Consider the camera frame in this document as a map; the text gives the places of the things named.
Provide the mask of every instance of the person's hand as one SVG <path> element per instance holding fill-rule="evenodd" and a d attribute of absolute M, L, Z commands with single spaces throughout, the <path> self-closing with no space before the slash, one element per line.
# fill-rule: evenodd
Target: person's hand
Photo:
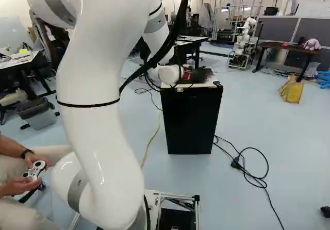
<path fill-rule="evenodd" d="M 38 178 L 33 181 L 30 177 L 16 177 L 0 187 L 0 198 L 8 195 L 20 195 L 25 191 L 36 189 L 42 180 Z"/>
<path fill-rule="evenodd" d="M 48 169 L 50 161 L 43 155 L 33 154 L 33 153 L 27 153 L 25 154 L 25 163 L 29 167 L 29 169 L 33 168 L 33 162 L 37 160 L 43 160 L 46 162 L 46 170 Z"/>

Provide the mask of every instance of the black strap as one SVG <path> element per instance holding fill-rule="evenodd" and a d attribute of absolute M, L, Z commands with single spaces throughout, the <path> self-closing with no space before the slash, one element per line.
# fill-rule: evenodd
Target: black strap
<path fill-rule="evenodd" d="M 32 154 L 34 154 L 34 152 L 33 152 L 32 150 L 30 150 L 30 149 L 26 149 L 26 150 L 21 154 L 21 158 L 22 158 L 22 159 L 25 159 L 25 155 L 26 155 L 27 153 L 32 153 Z"/>
<path fill-rule="evenodd" d="M 57 101 L 57 103 L 59 105 L 66 106 L 66 107 L 71 107 L 71 108 L 95 108 L 95 107 L 103 107 L 103 106 L 107 106 L 107 105 L 113 105 L 113 104 L 117 103 L 119 100 L 120 100 L 120 98 L 115 100 L 115 101 L 111 101 L 111 102 L 108 102 L 108 103 L 102 103 L 102 104 L 96 104 L 96 105 L 73 105 L 73 104 L 62 103 L 60 101 Z"/>
<path fill-rule="evenodd" d="M 155 11 L 152 11 L 151 13 L 149 13 L 149 16 L 153 15 L 155 12 L 157 12 L 160 8 L 161 8 L 161 2 L 160 2 L 160 5 L 159 7 L 155 10 Z"/>

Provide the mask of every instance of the desk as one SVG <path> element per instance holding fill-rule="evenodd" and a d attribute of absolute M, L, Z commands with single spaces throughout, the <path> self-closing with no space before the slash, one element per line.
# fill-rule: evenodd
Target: desk
<path fill-rule="evenodd" d="M 175 52 L 177 53 L 177 58 L 179 64 L 187 63 L 187 54 L 195 52 L 195 46 L 191 42 L 186 41 L 176 41 L 175 42 Z M 199 63 L 195 62 L 195 68 L 199 67 Z"/>
<path fill-rule="evenodd" d="M 177 42 L 186 42 L 185 45 L 188 45 L 187 43 L 190 43 L 193 49 L 195 49 L 195 69 L 198 69 L 200 66 L 200 47 L 202 45 L 202 42 L 207 41 L 208 37 L 192 37 L 192 36 L 178 36 L 176 38 Z"/>
<path fill-rule="evenodd" d="M 186 42 L 205 42 L 209 39 L 209 37 L 193 37 L 193 36 L 178 36 L 176 40 L 178 41 L 186 41 Z"/>
<path fill-rule="evenodd" d="M 253 73 L 259 71 L 263 66 L 261 66 L 261 61 L 263 58 L 263 54 L 265 53 L 265 50 L 268 48 L 275 48 L 278 50 L 288 50 L 288 51 L 296 51 L 296 52 L 301 52 L 301 53 L 307 53 L 308 54 L 308 58 L 306 60 L 306 64 L 303 67 L 303 70 L 301 72 L 301 74 L 299 75 L 299 77 L 297 78 L 297 82 L 301 82 L 301 80 L 304 77 L 304 74 L 308 68 L 308 65 L 313 57 L 313 55 L 317 55 L 320 53 L 320 51 L 310 51 L 310 50 L 305 50 L 304 48 L 300 48 L 300 47 L 290 47 L 290 46 L 282 46 L 283 43 L 277 43 L 277 42 L 262 42 L 260 44 L 258 44 L 258 46 L 260 46 L 261 49 L 261 53 L 259 56 L 259 60 L 257 63 L 257 67 L 252 71 Z"/>
<path fill-rule="evenodd" d="M 32 52 L 32 55 L 28 57 L 22 57 L 20 59 L 11 59 L 7 62 L 0 63 L 0 73 L 13 73 L 19 84 L 20 88 L 27 94 L 29 100 L 34 100 L 38 96 L 34 92 L 30 85 L 30 81 L 27 77 L 26 71 L 33 70 L 40 80 L 42 86 L 46 89 L 46 93 L 40 95 L 41 97 L 54 94 L 56 91 L 52 91 L 44 78 L 40 75 L 37 68 L 38 62 L 44 59 L 43 55 L 39 51 Z"/>

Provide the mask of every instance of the table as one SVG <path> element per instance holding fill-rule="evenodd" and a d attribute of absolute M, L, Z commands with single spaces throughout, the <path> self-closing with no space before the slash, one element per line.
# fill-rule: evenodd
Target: table
<path fill-rule="evenodd" d="M 296 52 L 301 52 L 301 53 L 307 53 L 308 57 L 306 60 L 306 64 L 303 67 L 303 70 L 301 72 L 301 74 L 299 75 L 299 77 L 297 78 L 297 82 L 301 82 L 301 80 L 304 77 L 304 74 L 308 68 L 308 65 L 313 57 L 313 55 L 317 55 L 320 53 L 320 51 L 310 51 L 310 50 L 305 50 L 303 47 L 292 47 L 292 46 L 283 46 L 283 43 L 277 43 L 277 42 L 262 42 L 260 44 L 258 44 L 258 46 L 260 46 L 261 49 L 261 53 L 259 56 L 259 60 L 257 63 L 257 67 L 252 71 L 253 73 L 259 71 L 263 66 L 261 66 L 261 62 L 262 62 L 262 58 L 263 58 L 263 54 L 265 53 L 265 50 L 268 48 L 275 48 L 278 50 L 288 50 L 288 51 L 296 51 Z"/>
<path fill-rule="evenodd" d="M 208 37 L 193 37 L 193 36 L 178 36 L 177 41 L 189 42 L 191 46 L 196 50 L 195 57 L 195 68 L 198 69 L 200 66 L 200 47 L 203 42 L 207 41 Z"/>
<path fill-rule="evenodd" d="M 40 75 L 39 69 L 37 67 L 38 62 L 44 61 L 44 57 L 41 52 L 35 51 L 32 52 L 32 55 L 27 57 L 22 57 L 19 59 L 14 59 L 15 54 L 13 55 L 13 59 L 7 62 L 0 63 L 0 73 L 13 73 L 15 74 L 20 88 L 24 90 L 27 94 L 29 100 L 34 100 L 38 97 L 34 92 L 33 88 L 30 85 L 30 81 L 27 77 L 26 71 L 33 70 L 42 86 L 46 89 L 46 93 L 39 95 L 40 97 L 48 96 L 56 93 L 56 91 L 52 91 L 45 79 Z"/>

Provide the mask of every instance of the game controller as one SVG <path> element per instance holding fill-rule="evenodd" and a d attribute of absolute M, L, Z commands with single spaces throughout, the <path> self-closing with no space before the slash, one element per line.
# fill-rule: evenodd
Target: game controller
<path fill-rule="evenodd" d="M 46 162 L 43 160 L 37 160 L 33 163 L 33 167 L 23 173 L 23 177 L 30 177 L 33 180 L 37 180 L 39 174 L 46 168 Z"/>

